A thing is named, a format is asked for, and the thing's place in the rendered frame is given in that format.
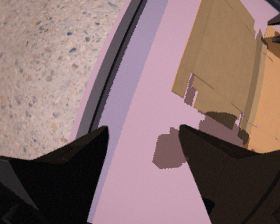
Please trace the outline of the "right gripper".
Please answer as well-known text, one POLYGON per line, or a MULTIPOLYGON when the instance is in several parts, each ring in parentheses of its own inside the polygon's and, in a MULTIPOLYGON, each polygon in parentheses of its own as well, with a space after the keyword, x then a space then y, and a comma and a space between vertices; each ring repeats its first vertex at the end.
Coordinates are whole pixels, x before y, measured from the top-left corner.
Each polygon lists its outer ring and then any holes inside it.
MULTIPOLYGON (((267 22, 268 26, 280 25, 280 13, 267 22)), ((272 38, 272 42, 280 44, 280 35, 272 38)))

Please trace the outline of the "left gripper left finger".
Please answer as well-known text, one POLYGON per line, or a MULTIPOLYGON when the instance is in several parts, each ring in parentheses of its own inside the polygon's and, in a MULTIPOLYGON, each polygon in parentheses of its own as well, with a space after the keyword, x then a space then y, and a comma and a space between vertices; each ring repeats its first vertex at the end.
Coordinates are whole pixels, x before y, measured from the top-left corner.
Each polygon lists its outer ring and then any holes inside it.
POLYGON ((27 203, 43 224, 86 224, 108 142, 101 126, 36 159, 0 155, 0 193, 27 203))

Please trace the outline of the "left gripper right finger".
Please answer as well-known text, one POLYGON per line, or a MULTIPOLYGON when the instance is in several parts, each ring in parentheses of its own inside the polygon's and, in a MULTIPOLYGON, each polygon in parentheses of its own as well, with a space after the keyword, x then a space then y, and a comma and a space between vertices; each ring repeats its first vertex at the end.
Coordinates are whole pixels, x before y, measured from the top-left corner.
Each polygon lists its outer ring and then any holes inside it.
POLYGON ((280 150, 257 153, 185 124, 178 136, 211 224, 246 224, 280 179, 280 150))

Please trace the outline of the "brown cardboard blank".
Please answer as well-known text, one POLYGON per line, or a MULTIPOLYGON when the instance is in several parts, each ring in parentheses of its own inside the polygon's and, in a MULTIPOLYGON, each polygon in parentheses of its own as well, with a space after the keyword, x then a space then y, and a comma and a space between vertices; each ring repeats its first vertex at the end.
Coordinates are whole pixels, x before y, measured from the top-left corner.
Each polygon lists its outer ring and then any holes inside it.
POLYGON ((242 147, 267 153, 280 150, 280 33, 256 41, 254 23, 240 0, 201 0, 171 92, 184 98, 193 73, 193 107, 231 130, 242 112, 242 147))

